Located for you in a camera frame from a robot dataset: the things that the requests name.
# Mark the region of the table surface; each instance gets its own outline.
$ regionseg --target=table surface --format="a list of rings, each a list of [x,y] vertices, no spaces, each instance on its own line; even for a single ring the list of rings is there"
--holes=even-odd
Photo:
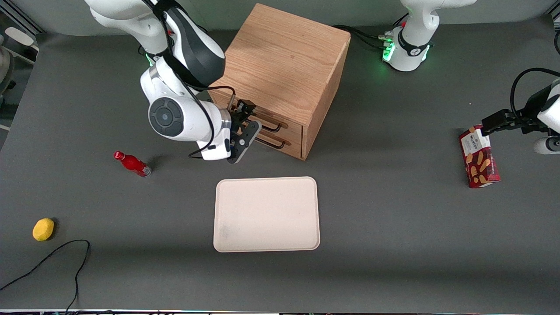
[[[234,34],[212,33],[224,47]],[[474,190],[458,144],[508,107],[519,72],[560,68],[553,36],[550,18],[443,25],[412,73],[353,40],[308,160],[256,143],[230,165],[189,160],[194,143],[151,130],[134,39],[46,35],[0,154],[0,282],[85,238],[76,308],[558,314],[558,157],[533,153],[541,135],[497,133],[502,182]],[[518,106],[552,79],[528,75]],[[153,174],[125,171],[115,150]],[[216,184],[289,176],[317,181],[319,248],[215,251]],[[42,217],[59,229],[38,243]],[[75,243],[2,291],[2,308],[65,308],[84,250]]]

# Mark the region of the wooden box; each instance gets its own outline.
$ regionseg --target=wooden box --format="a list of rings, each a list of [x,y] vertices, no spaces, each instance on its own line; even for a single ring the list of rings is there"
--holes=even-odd
[[[263,124],[259,142],[305,160],[338,90],[349,43],[346,31],[257,4],[212,86],[233,86],[236,102],[258,106],[252,118]],[[229,91],[209,92],[227,106]]]

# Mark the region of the red snack box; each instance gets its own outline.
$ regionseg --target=red snack box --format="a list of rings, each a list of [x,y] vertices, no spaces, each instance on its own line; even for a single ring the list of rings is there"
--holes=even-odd
[[[482,188],[500,181],[490,138],[482,136],[481,128],[480,124],[473,126],[459,136],[470,188]]]

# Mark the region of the drawer handle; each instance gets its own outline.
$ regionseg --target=drawer handle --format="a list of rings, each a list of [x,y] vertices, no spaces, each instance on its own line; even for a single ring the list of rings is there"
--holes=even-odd
[[[268,131],[268,132],[278,132],[278,131],[280,131],[280,129],[282,128],[282,124],[281,124],[281,123],[279,123],[279,124],[278,124],[278,127],[276,127],[275,129],[272,129],[272,128],[270,128],[270,127],[267,127],[267,126],[265,126],[265,125],[263,125],[263,124],[261,124],[261,125],[262,125],[262,128],[263,128],[264,130]]]
[[[282,144],[279,145],[279,146],[277,146],[277,145],[274,145],[274,144],[272,144],[272,143],[270,143],[270,142],[268,142],[268,141],[264,141],[264,140],[259,139],[259,138],[255,138],[255,140],[257,140],[257,141],[259,141],[260,143],[265,144],[265,145],[267,145],[267,146],[271,146],[271,147],[275,148],[276,150],[280,150],[281,148],[284,147],[284,145],[286,145],[286,142],[285,142],[285,141],[282,141]]]

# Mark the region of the white tray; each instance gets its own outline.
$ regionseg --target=white tray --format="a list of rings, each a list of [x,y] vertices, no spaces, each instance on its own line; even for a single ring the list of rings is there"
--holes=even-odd
[[[219,252],[310,251],[319,246],[317,183],[311,177],[225,179],[216,187]]]

